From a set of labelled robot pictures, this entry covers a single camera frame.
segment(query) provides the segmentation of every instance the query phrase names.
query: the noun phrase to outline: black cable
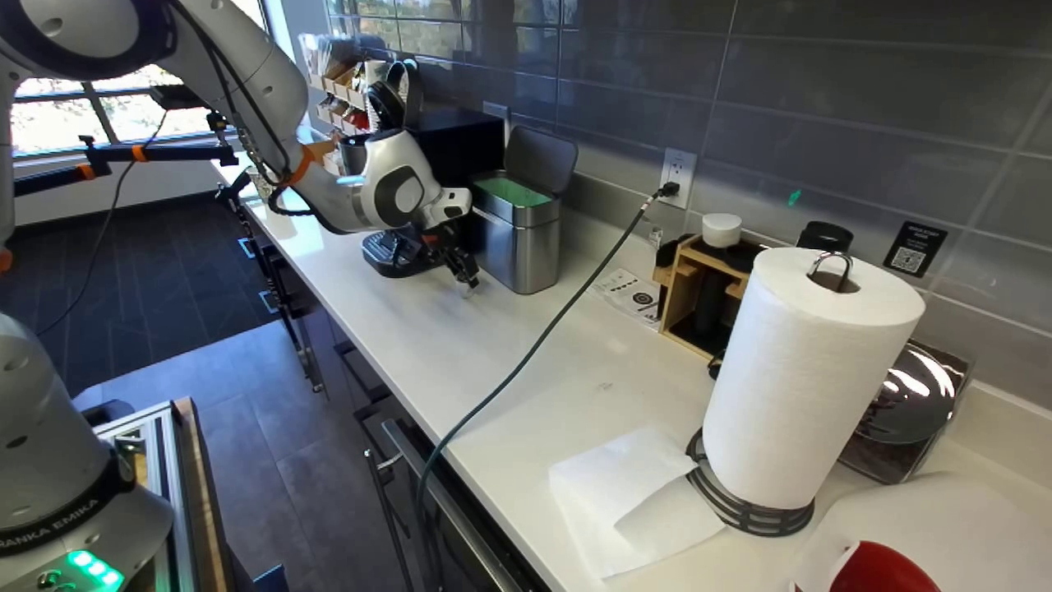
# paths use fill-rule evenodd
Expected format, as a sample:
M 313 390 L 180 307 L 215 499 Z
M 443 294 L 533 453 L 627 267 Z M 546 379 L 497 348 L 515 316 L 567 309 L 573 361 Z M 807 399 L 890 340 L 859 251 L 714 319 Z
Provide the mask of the black cable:
M 155 137 L 160 136 L 165 122 L 169 122 L 169 113 L 160 113 L 158 130 L 141 142 L 143 148 L 155 145 Z M 90 269 L 86 269 L 86 276 L 79 279 L 75 296 L 71 296 L 48 324 L 43 324 L 43 327 L 35 328 L 35 335 L 54 332 L 56 327 L 61 327 L 67 316 L 86 301 L 90 284 L 93 284 L 96 267 L 100 267 L 102 245 L 105 245 L 107 227 L 113 227 L 113 216 L 115 216 L 115 211 L 118 211 L 118 205 L 120 205 L 126 177 L 130 176 L 135 164 L 138 164 L 138 160 L 129 160 L 129 169 L 118 176 L 118 182 L 115 182 L 115 189 L 113 189 L 113 202 L 107 202 L 105 222 L 102 222 L 102 227 L 96 230 L 96 241 L 93 241 L 93 251 L 90 251 Z
M 538 347 L 552 335 L 552 328 L 563 324 L 563 316 L 585 296 L 585 290 L 599 279 L 599 274 L 613 260 L 613 252 L 622 251 L 622 245 L 630 236 L 630 230 L 637 227 L 637 222 L 652 211 L 652 205 L 657 196 L 676 195 L 676 185 L 662 185 L 630 216 L 630 223 L 622 230 L 619 245 L 600 256 L 600 264 L 590 269 L 590 276 L 565 301 L 565 307 L 550 319 L 550 327 L 533 340 L 533 347 L 526 348 L 526 354 L 519 360 L 519 365 L 483 399 L 475 403 L 427 453 L 427 463 L 422 470 L 422 488 L 418 497 L 427 497 L 427 478 L 434 475 L 443 446 L 485 408 L 494 404 L 502 387 L 528 365 L 528 360 L 538 352 Z
M 515 361 L 515 369 L 483 399 L 475 403 L 427 453 L 418 491 L 414 491 L 414 507 L 418 507 L 418 523 L 422 523 L 422 542 L 425 542 L 425 570 L 429 571 L 429 579 L 440 583 L 440 560 L 436 560 L 436 538 L 434 538 L 434 521 L 427 517 L 427 479 L 443 453 L 443 446 L 483 412 L 491 408 L 502 387 L 528 365 L 528 360 L 538 352 L 538 347 L 557 332 L 557 327 L 563 324 L 563 316 L 588 294 L 588 287 L 599 279 L 599 274 L 613 260 L 613 252 L 622 251 L 622 245 L 630 236 L 630 230 L 637 227 L 637 222 L 645 222 L 645 214 L 652 211 L 652 205 L 657 196 L 676 195 L 676 185 L 662 185 L 642 206 L 637 214 L 627 222 L 627 227 L 622 230 L 619 245 L 600 256 L 600 264 L 590 269 L 590 276 L 565 301 L 565 307 L 550 319 L 550 327 L 533 340 L 533 347 L 526 348 L 526 354 Z

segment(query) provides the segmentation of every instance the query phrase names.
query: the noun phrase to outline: white paper towel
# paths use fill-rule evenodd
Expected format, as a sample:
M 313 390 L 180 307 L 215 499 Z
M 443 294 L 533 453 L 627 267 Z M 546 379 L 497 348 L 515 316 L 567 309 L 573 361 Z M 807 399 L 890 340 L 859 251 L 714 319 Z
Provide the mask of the white paper towel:
M 853 260 L 859 294 L 807 279 L 818 251 L 764 251 L 734 324 L 704 413 L 715 479 L 760 507 L 800 509 L 878 395 L 923 301 L 903 279 Z

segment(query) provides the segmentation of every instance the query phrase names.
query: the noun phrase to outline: electrical outlet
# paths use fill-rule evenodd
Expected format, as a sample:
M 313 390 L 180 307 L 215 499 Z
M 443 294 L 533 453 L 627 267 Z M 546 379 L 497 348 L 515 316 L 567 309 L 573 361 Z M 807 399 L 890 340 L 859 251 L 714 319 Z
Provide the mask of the electrical outlet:
M 698 164 L 692 153 L 664 148 L 664 169 L 657 185 L 668 185 L 668 182 L 680 185 L 680 195 L 670 202 L 676 206 L 688 206 L 692 164 Z

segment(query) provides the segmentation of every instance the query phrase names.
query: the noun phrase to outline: red object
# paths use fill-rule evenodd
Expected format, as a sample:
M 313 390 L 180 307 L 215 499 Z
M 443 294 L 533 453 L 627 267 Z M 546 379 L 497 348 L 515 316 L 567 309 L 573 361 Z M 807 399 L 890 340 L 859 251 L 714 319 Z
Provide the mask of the red object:
M 851 556 L 833 579 L 827 592 L 939 592 L 939 586 L 918 561 L 890 546 L 861 538 L 847 552 Z

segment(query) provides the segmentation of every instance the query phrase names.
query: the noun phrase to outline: white countertop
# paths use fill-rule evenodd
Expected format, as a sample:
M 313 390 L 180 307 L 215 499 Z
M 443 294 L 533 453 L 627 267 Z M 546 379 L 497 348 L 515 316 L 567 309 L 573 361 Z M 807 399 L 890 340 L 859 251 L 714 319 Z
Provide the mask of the white countertop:
M 384 279 L 363 260 L 363 235 L 336 236 L 313 216 L 279 216 L 252 196 L 246 196 L 246 206 L 434 442 L 519 361 L 538 328 L 590 274 L 606 245 L 619 236 L 612 227 L 573 222 L 590 248 L 565 248 L 559 287 L 538 296 L 512 296 L 491 276 L 467 290 L 446 269 Z M 646 264 L 646 248 L 627 241 L 627 252 L 612 269 L 646 274 L 637 269 L 642 264 Z M 756 538 L 723 529 L 704 546 L 607 583 L 585 571 L 563 527 L 546 485 L 557 460 L 642 423 L 662 423 L 688 445 L 704 418 L 708 395 L 710 379 L 698 354 L 588 290 L 533 365 L 461 431 L 446 456 L 552 590 L 787 590 L 787 575 L 827 504 L 853 491 L 874 491 L 874 485 L 836 468 L 805 532 Z M 1033 431 L 1047 435 L 1052 422 L 1035 418 Z M 982 422 L 963 422 L 938 445 L 923 470 L 973 475 L 1052 529 L 1052 479 L 1019 478 L 1017 470 L 1028 470 L 1026 463 L 1007 468 L 997 453 L 975 453 L 973 446 L 982 436 L 989 436 Z M 1012 442 L 1019 431 L 1007 423 L 994 436 Z

